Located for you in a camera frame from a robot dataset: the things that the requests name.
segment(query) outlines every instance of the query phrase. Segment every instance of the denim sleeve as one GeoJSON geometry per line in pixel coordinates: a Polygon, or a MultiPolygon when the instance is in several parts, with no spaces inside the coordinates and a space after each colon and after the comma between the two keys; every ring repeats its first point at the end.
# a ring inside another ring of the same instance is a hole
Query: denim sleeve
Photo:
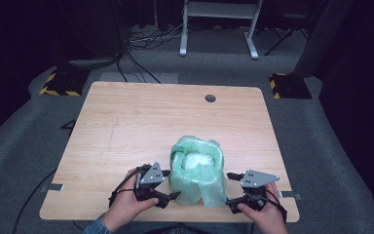
{"type": "Polygon", "coordinates": [[[102,214],[99,218],[97,218],[90,226],[88,226],[84,231],[83,234],[109,234],[110,232],[105,227],[102,218],[104,214],[102,214]]]}

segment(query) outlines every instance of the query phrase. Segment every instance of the plastic bag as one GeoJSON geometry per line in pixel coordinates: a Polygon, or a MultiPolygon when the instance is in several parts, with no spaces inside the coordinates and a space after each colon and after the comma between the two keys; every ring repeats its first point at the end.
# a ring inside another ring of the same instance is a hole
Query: plastic bag
{"type": "Polygon", "coordinates": [[[203,199],[205,207],[226,204],[224,157],[215,140],[203,141],[195,136],[183,136],[172,147],[169,185],[173,192],[181,191],[176,201],[194,205],[203,199]]]}

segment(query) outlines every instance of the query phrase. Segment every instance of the hand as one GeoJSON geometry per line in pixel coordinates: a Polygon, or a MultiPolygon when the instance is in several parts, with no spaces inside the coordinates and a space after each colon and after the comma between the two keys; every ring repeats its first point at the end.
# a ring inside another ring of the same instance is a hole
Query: hand
{"type": "MultiPolygon", "coordinates": [[[[266,185],[266,190],[271,191],[273,194],[278,194],[278,190],[274,183],[266,185]]],[[[272,194],[266,193],[268,199],[276,201],[272,194]]],[[[257,224],[263,234],[287,234],[287,228],[284,225],[283,217],[281,212],[274,205],[267,203],[266,206],[260,212],[255,211],[245,204],[238,204],[238,208],[246,216],[248,216],[253,222],[257,224]]]]}
{"type": "MultiPolygon", "coordinates": [[[[127,176],[133,172],[135,169],[130,170],[127,176]]],[[[133,175],[121,188],[124,189],[134,189],[136,182],[136,174],[133,175]]],[[[152,208],[154,205],[158,204],[159,200],[157,198],[151,198],[142,202],[138,202],[135,198],[133,191],[122,191],[118,193],[111,205],[110,209],[105,213],[103,217],[103,222],[105,227],[110,232],[115,232],[121,226],[131,222],[140,213],[152,208]]]]}

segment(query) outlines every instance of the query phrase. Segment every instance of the tabletop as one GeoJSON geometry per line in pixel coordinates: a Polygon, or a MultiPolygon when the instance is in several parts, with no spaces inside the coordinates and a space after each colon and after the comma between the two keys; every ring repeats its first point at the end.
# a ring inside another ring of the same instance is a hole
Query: tabletop
{"type": "MultiPolygon", "coordinates": [[[[213,139],[224,154],[224,175],[251,169],[278,175],[280,191],[291,191],[287,172],[258,88],[95,82],[84,102],[49,190],[43,219],[94,220],[108,210],[111,192],[127,172],[160,163],[169,170],[171,147],[183,136],[213,139]]],[[[243,196],[238,181],[226,177],[227,197],[243,196]]],[[[170,193],[168,179],[157,190],[170,193]]],[[[294,198],[280,198],[288,222],[299,219],[294,198]]],[[[250,222],[228,206],[205,208],[170,201],[136,220],[250,222]]]]}

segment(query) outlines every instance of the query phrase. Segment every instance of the white stand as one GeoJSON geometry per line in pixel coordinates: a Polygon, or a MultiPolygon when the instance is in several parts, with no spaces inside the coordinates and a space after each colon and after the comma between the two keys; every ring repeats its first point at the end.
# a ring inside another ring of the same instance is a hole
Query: white stand
{"type": "Polygon", "coordinates": [[[250,31],[244,33],[245,41],[253,59],[259,59],[252,40],[254,27],[259,18],[263,0],[256,4],[232,4],[214,2],[194,2],[184,0],[183,32],[181,35],[180,55],[187,55],[187,21],[188,17],[213,17],[231,19],[251,19],[250,31]]]}

